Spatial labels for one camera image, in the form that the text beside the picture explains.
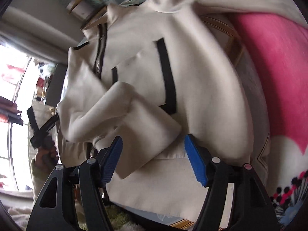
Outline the person's left hand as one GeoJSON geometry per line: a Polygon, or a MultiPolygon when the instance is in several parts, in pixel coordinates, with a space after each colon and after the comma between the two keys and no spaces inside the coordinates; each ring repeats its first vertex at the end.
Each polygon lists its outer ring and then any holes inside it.
{"type": "Polygon", "coordinates": [[[55,142],[50,136],[46,137],[43,146],[38,148],[34,158],[34,164],[44,173],[49,174],[57,166],[59,156],[55,147],[55,142]]]}

